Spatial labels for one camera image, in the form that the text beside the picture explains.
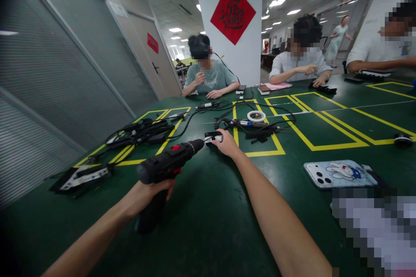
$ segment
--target pink notebook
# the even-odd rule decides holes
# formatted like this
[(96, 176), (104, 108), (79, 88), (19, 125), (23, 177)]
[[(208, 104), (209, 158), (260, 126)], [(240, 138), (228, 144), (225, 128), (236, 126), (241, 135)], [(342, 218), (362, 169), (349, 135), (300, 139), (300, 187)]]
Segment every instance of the pink notebook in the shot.
[(291, 87), (291, 84), (288, 84), (286, 82), (280, 83), (280, 84), (270, 84), (270, 83), (266, 83), (266, 84), (262, 84), (265, 85), (266, 87), (268, 87), (269, 89), (271, 89), (272, 91), (274, 90), (280, 90), (280, 89), (286, 89)]

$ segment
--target white t-shirt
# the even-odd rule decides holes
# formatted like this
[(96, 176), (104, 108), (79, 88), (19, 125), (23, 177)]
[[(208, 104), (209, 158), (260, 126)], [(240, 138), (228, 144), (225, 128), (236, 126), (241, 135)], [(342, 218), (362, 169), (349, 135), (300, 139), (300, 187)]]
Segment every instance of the white t-shirt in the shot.
[(354, 45), (348, 54), (347, 65), (352, 61), (392, 61), (415, 55), (414, 37), (386, 38), (375, 33)]
[(318, 69), (314, 74), (310, 74), (308, 76), (305, 76), (303, 73), (295, 74), (286, 80), (286, 82), (312, 79), (314, 76), (319, 77), (319, 75), (325, 70), (332, 71), (332, 68), (325, 63), (324, 56), (319, 48), (308, 48), (304, 55), (299, 58), (291, 56), (289, 52), (283, 52), (276, 56), (273, 60), (269, 80), (274, 75), (281, 74), (296, 67), (307, 65), (317, 65)]

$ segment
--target green t-shirt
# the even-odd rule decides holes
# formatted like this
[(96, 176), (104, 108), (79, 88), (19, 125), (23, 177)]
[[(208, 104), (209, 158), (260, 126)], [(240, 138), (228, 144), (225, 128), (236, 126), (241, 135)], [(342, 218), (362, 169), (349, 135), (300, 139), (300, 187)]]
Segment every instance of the green t-shirt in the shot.
[[(184, 87), (190, 85), (195, 80), (196, 74), (200, 71), (201, 66), (198, 63), (192, 64), (188, 69)], [(234, 81), (238, 81), (237, 77), (234, 76), (219, 60), (214, 60), (211, 70), (203, 69), (202, 72), (205, 74), (205, 83), (197, 86), (196, 90), (198, 91), (198, 94), (209, 93), (213, 90), (221, 90), (228, 87)]]

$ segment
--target hand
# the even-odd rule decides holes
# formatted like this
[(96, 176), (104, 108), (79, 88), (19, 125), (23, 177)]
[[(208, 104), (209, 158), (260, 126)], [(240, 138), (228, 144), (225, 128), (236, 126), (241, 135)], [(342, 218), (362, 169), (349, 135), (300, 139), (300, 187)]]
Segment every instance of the hand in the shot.
[(322, 76), (319, 76), (319, 78), (318, 79), (316, 79), (314, 82), (313, 82), (313, 87), (319, 87), (320, 85), (324, 85), (325, 84), (325, 82), (326, 82), (326, 75), (322, 75)]
[(223, 95), (224, 95), (224, 92), (223, 91), (221, 91), (221, 90), (213, 90), (213, 91), (211, 91), (210, 93), (207, 94), (207, 100), (208, 99), (214, 100), (214, 99), (219, 98), (219, 97), (221, 97)]
[(314, 72), (316, 72), (317, 69), (318, 69), (317, 65), (306, 65), (306, 66), (297, 67), (296, 73), (297, 74), (305, 73), (305, 76), (309, 76), (310, 74), (313, 74)]
[(218, 132), (221, 132), (223, 138), (222, 142), (213, 140), (212, 143), (218, 147), (218, 149), (224, 154), (231, 158), (233, 158), (235, 155), (237, 155), (241, 150), (237, 146), (234, 138), (232, 135), (223, 129), (218, 129)]
[(117, 205), (127, 217), (133, 218), (147, 207), (158, 192), (168, 189), (166, 200), (169, 200), (175, 184), (176, 180), (164, 180), (148, 185), (138, 181)]
[(197, 73), (194, 82), (196, 86), (200, 86), (201, 84), (203, 84), (205, 82), (205, 74), (202, 72)]

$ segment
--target cartoon phone case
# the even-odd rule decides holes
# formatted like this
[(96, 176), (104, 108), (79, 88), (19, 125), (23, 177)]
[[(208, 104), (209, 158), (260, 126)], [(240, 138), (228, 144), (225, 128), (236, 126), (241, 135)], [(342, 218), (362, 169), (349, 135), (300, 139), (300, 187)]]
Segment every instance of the cartoon phone case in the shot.
[(377, 181), (352, 160), (308, 162), (303, 168), (318, 188), (377, 185)]

